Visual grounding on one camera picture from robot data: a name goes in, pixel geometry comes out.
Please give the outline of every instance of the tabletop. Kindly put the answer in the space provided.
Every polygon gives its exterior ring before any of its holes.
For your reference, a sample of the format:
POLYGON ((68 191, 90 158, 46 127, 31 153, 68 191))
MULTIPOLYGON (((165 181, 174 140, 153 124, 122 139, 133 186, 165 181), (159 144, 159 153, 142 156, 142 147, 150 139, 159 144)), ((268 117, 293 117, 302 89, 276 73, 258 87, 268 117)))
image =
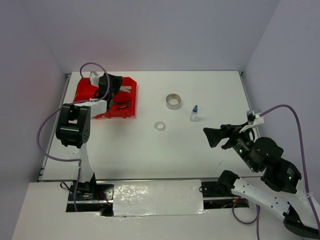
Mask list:
MULTIPOLYGON (((91 120, 87 151, 98 180, 217 178, 224 170, 242 177, 253 173, 233 149, 222 150, 222 140, 210 148, 203 128, 247 121, 249 104, 237 71, 127 71, 110 72, 137 82, 136 116, 91 120), (166 96, 178 94, 181 106, 166 107, 166 96), (190 114, 198 105, 197 121, 190 114), (164 131, 155 129, 156 122, 164 131)), ((79 72, 73 72, 63 103, 73 101, 79 72)), ((49 154, 68 159, 54 136, 49 154)), ((71 180, 77 174, 72 163, 48 159, 42 180, 71 180)))
MULTIPOLYGON (((249 177, 246 181, 262 189, 268 188, 258 177, 249 177)), ((12 239, 257 239, 256 224, 237 222, 230 208, 210 209, 196 215, 103 217, 97 212, 66 212, 68 194, 60 188, 59 182, 30 183, 12 239)), ((256 216, 254 208, 237 208, 235 212, 242 221, 251 221, 256 216)), ((262 240, 301 240, 263 209, 259 232, 262 240)))

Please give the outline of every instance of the plastic sheet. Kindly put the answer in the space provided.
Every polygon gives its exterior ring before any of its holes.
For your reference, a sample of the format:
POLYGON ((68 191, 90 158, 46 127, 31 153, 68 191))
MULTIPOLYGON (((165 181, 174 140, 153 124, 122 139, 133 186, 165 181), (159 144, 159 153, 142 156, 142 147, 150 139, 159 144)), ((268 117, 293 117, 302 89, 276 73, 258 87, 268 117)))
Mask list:
POLYGON ((118 181, 115 216, 195 215, 205 213, 200 180, 118 181))

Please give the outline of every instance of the wall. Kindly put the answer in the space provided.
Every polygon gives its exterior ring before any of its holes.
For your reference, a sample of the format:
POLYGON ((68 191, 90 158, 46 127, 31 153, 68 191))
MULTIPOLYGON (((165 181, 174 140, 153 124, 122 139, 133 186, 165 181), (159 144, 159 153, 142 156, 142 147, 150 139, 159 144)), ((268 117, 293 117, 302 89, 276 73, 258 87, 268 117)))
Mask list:
POLYGON ((22 0, 65 73, 244 70, 279 0, 22 0))
MULTIPOLYGON (((36 147, 38 127, 58 107, 65 78, 18 0, 1 1, 0 31, 0 236, 9 240, 44 159, 36 147)), ((52 126, 43 131, 45 147, 52 126)))
MULTIPOLYGON (((253 108, 291 105, 299 115, 309 185, 320 201, 320 1, 281 0, 245 71, 253 108)), ((301 167, 298 131, 288 109, 265 116, 263 135, 284 148, 284 157, 301 167)))

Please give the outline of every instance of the bottle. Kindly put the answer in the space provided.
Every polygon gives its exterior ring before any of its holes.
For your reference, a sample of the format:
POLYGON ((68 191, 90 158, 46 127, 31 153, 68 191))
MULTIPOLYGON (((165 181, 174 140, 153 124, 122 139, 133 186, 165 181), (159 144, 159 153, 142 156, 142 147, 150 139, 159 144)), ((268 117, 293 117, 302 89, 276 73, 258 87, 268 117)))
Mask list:
POLYGON ((195 105, 194 108, 191 111, 190 115, 190 121, 195 122, 197 119, 197 113, 198 113, 198 105, 195 105))

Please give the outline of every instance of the red tray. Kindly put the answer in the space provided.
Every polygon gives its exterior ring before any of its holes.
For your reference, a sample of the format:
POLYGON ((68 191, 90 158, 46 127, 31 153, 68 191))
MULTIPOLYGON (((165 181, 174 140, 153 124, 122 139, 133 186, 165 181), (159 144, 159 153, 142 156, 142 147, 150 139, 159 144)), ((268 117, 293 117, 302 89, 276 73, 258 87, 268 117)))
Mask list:
MULTIPOLYGON (((79 100, 89 100, 94 97, 95 91, 98 89, 96 86, 92 86, 88 77, 82 78, 75 91, 73 101, 79 100)), ((136 116, 136 94, 137 94, 137 83, 131 77, 124 76, 121 86, 131 86, 130 92, 119 91, 113 96, 113 105, 111 109, 104 113, 95 116, 95 119, 102 118, 102 116, 110 118, 129 118, 136 116), (118 104, 118 103, 128 103, 130 106, 126 108, 119 109, 120 107, 126 106, 128 104, 118 104)))

